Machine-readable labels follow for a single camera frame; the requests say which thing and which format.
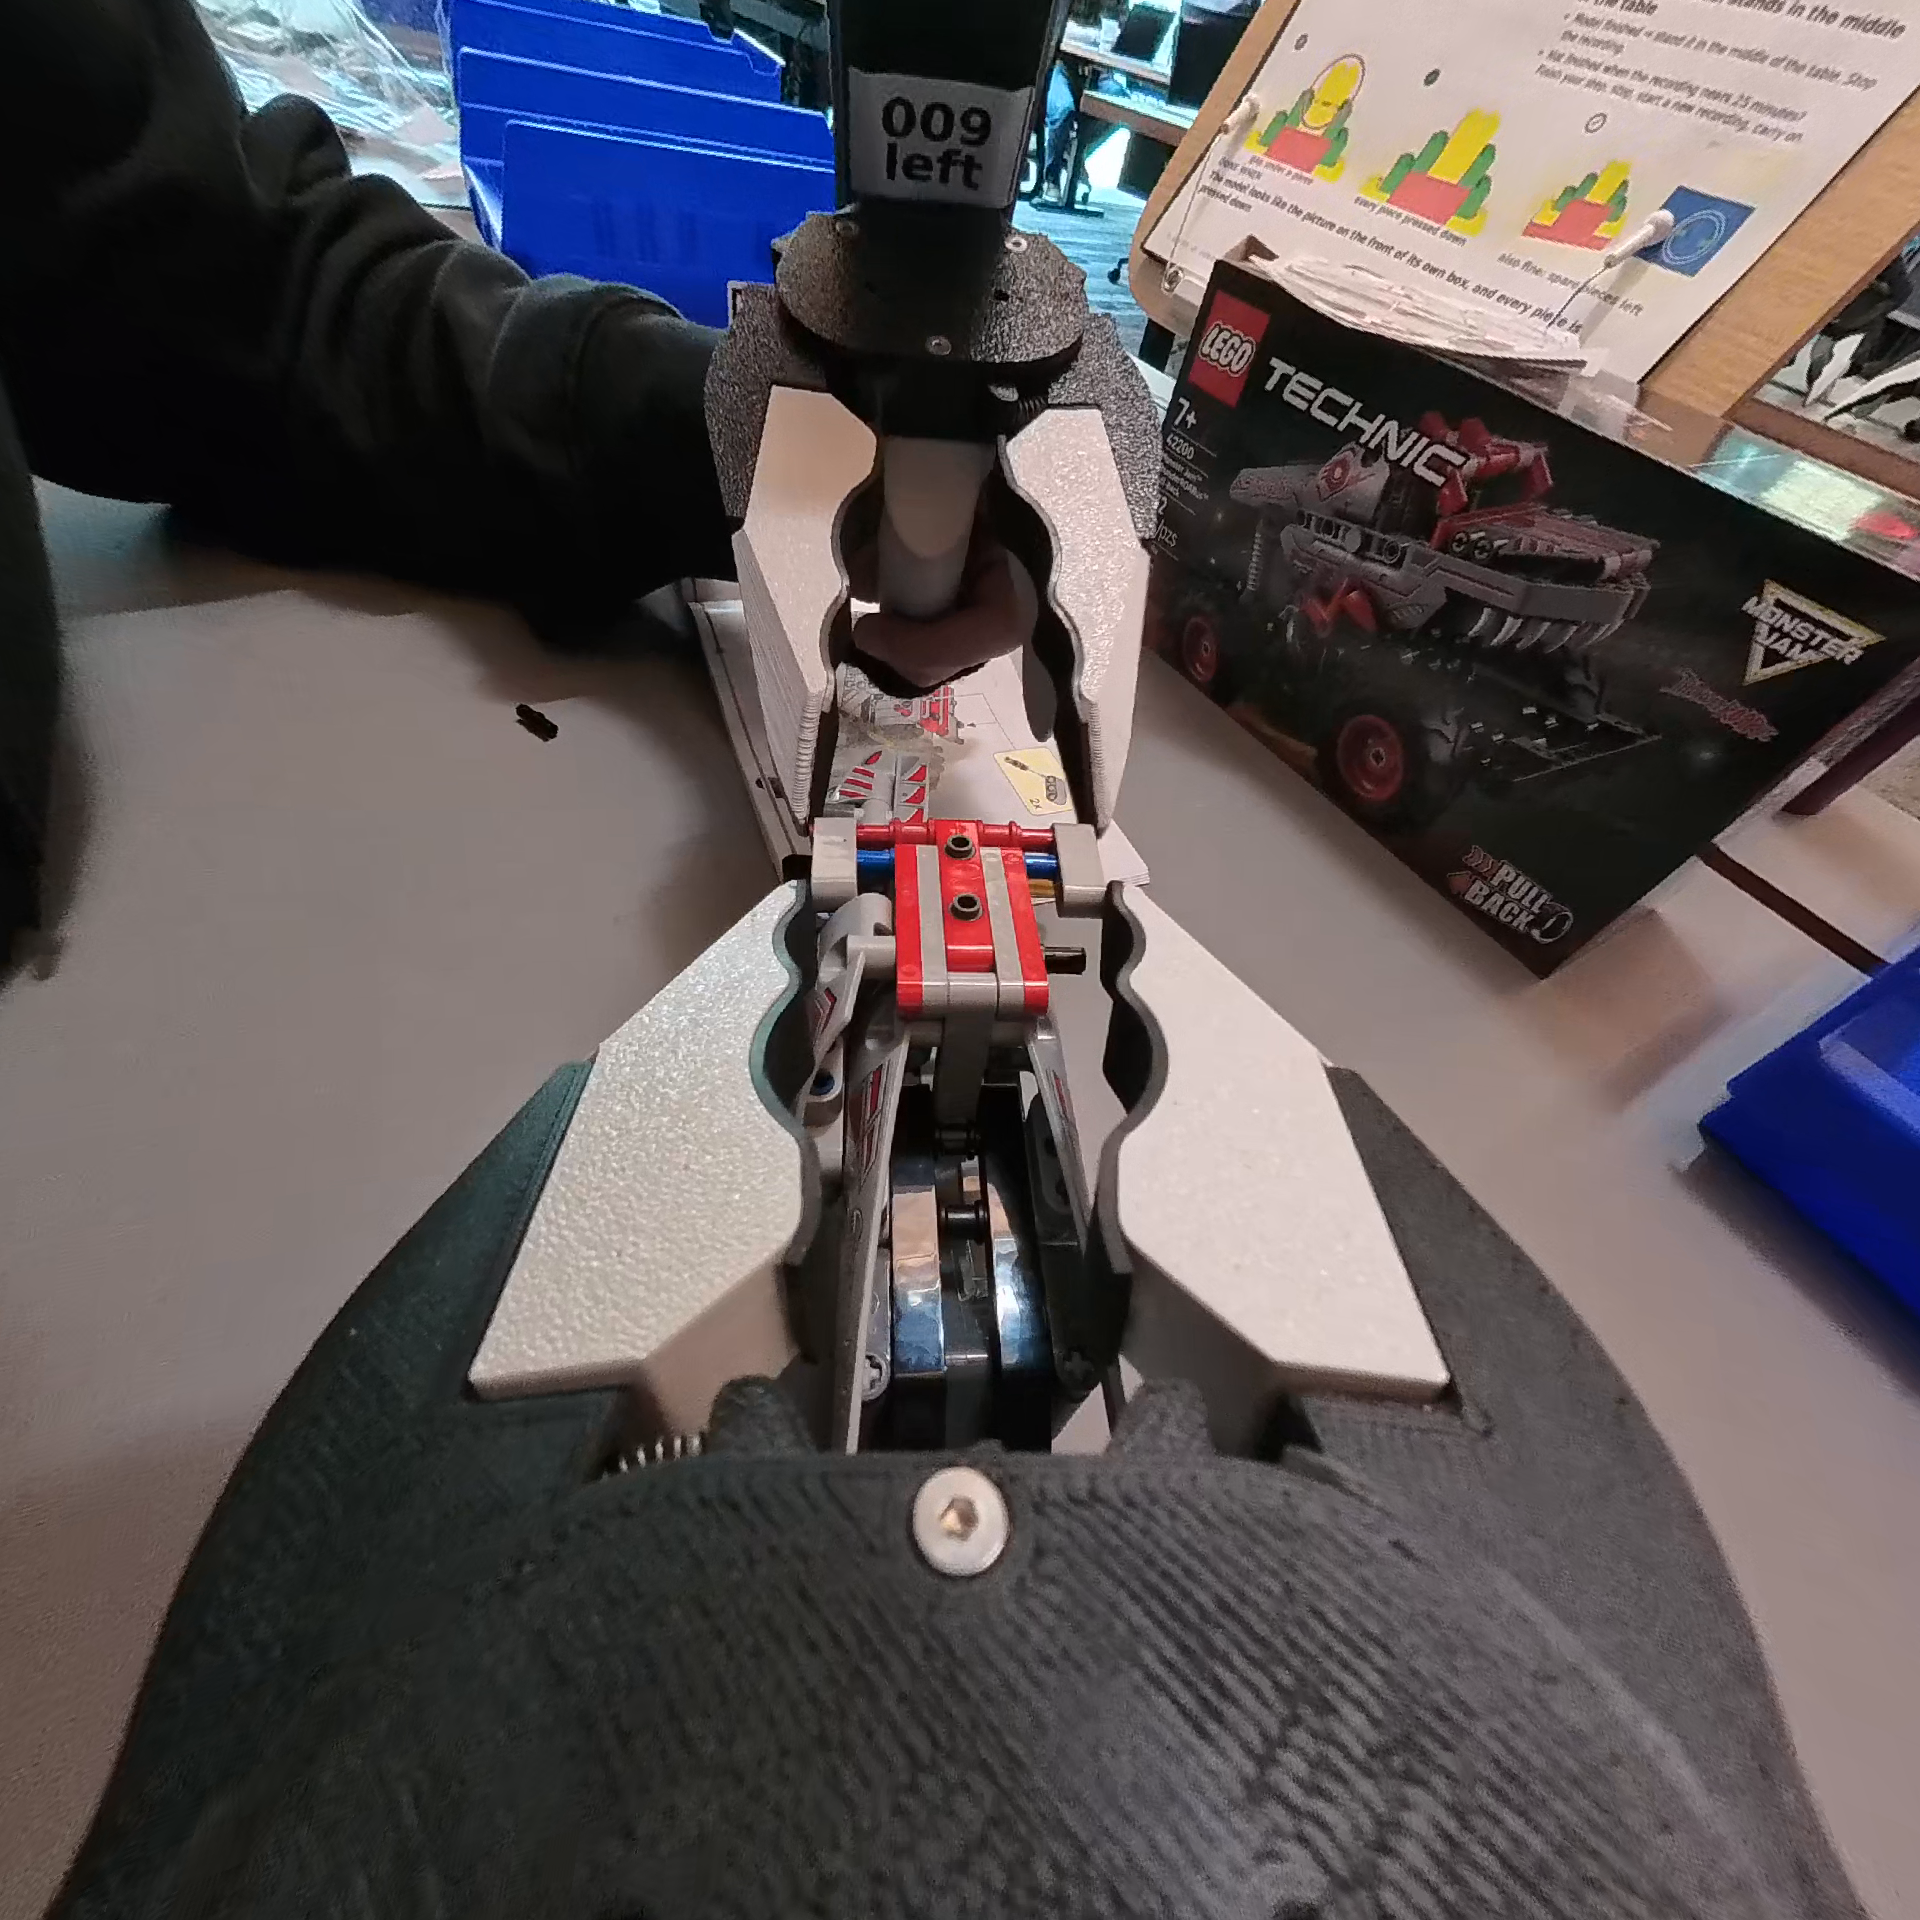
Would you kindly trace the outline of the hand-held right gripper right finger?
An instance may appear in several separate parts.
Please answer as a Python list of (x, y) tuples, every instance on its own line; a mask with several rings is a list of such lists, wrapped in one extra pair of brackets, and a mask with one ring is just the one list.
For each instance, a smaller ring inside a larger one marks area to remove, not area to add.
[(1452, 1371), (1324, 1054), (1142, 887), (1110, 887), (1101, 934), (1121, 1355), (1204, 1404), (1437, 1404)]

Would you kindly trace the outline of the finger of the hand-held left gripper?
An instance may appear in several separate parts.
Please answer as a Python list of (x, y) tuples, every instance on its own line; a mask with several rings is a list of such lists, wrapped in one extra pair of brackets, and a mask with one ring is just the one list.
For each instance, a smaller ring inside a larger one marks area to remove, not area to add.
[(820, 811), (832, 762), (830, 643), (851, 601), (843, 524), (875, 471), (877, 439), (840, 399), (771, 388), (734, 553), (766, 746), (798, 824)]
[(1077, 818), (1105, 833), (1133, 737), (1146, 545), (1090, 407), (1044, 412), (1005, 439), (1000, 478), (1000, 539), (1040, 599), (1025, 651), (1026, 715), (1054, 742)]

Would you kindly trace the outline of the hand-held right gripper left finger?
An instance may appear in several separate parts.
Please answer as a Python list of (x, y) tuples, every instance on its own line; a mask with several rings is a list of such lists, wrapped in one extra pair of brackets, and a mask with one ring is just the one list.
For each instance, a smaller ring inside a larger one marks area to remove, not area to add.
[(766, 1046), (801, 896), (777, 884), (594, 1052), (472, 1360), (480, 1401), (712, 1404), (793, 1359), (777, 1271), (806, 1188)]

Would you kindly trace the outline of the grey red toy truck model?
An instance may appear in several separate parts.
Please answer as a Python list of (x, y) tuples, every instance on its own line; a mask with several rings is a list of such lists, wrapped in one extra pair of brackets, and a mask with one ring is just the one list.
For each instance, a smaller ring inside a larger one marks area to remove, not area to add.
[(824, 1227), (796, 1276), (832, 1451), (1050, 1451), (1101, 1388), (1115, 1307), (1052, 1010), (1089, 953), (1043, 923), (1101, 903), (1077, 824), (812, 828), (798, 1115)]

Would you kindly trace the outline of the person's left forearm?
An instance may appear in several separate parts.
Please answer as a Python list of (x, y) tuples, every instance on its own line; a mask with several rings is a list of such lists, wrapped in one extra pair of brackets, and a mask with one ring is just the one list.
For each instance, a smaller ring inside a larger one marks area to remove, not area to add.
[(232, 545), (594, 617), (726, 578), (713, 334), (529, 279), (192, 6), (5, 6), (5, 646), (54, 636), (34, 476)]

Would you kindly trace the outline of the person's left hand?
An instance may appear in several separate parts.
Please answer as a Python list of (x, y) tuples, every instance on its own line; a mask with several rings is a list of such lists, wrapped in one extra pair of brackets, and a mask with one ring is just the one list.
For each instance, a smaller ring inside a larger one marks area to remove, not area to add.
[(1017, 656), (1038, 628), (1032, 574), (977, 518), (958, 596), (946, 614), (914, 617), (875, 608), (851, 626), (851, 662), (881, 690), (917, 700), (997, 658)]

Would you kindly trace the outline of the white instruction booklet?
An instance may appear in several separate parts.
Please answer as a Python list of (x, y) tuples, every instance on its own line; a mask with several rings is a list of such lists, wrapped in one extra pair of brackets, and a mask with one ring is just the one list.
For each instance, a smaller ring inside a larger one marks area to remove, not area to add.
[[(779, 754), (766, 734), (747, 622), (720, 584), (691, 606), (726, 734), (776, 863), (810, 850), (784, 795)], [(896, 703), (851, 665), (837, 681), (830, 816), (885, 820), (980, 820), (1050, 831), (1067, 824), (1073, 795), (1050, 739), (1025, 715), (1017, 665), (994, 662), (972, 676)]]

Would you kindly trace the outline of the blue storage bin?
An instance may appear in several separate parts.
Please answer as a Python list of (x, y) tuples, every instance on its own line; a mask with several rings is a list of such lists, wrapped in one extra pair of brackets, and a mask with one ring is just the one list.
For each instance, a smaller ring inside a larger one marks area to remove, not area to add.
[(594, 2), (446, 2), (437, 12), (448, 73), (462, 52), (486, 52), (601, 79), (782, 104), (784, 64), (752, 40), (713, 35), (698, 16)]
[(1741, 1071), (1700, 1134), (1917, 1310), (1917, 951)]
[(723, 327), (736, 286), (777, 282), (777, 246), (834, 209), (830, 160), (699, 148), (513, 120), (500, 248), (529, 278), (616, 282)]
[(820, 113), (475, 48), (464, 48), (456, 68), (459, 146), (466, 160), (500, 163), (505, 128), (520, 120), (702, 142), (736, 154), (771, 154), (832, 167), (832, 134)]

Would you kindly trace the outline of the wooden background table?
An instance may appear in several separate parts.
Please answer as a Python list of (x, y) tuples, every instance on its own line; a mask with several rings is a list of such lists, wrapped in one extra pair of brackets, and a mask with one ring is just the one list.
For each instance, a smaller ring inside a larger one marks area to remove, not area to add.
[(1171, 73), (1153, 63), (1118, 56), (1094, 41), (1065, 36), (1060, 64), (1085, 83), (1077, 97), (1083, 120), (1125, 128), (1172, 151), (1194, 127), (1198, 108), (1168, 97)]

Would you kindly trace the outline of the toy truck set box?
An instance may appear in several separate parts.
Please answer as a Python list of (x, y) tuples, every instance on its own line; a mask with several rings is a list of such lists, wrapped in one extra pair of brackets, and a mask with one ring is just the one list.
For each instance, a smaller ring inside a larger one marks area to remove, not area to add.
[(1156, 651), (1533, 977), (1916, 692), (1914, 502), (1253, 260), (1164, 448)]

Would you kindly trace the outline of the clear plastic bag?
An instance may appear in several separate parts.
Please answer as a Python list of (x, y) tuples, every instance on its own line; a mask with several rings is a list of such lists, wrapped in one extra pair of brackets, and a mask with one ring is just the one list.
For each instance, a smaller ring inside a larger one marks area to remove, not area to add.
[(1594, 369), (1577, 334), (1532, 318), (1530, 308), (1325, 257), (1259, 258), (1253, 267), (1325, 321), (1378, 340), (1507, 374), (1587, 375)]

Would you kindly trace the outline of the crumpled clear plastic sheet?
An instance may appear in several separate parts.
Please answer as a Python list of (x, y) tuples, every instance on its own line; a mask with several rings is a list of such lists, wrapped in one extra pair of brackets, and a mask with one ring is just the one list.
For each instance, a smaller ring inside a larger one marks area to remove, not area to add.
[(307, 98), (356, 176), (392, 178), (428, 209), (464, 204), (437, 6), (197, 2), (197, 15), (246, 108)]

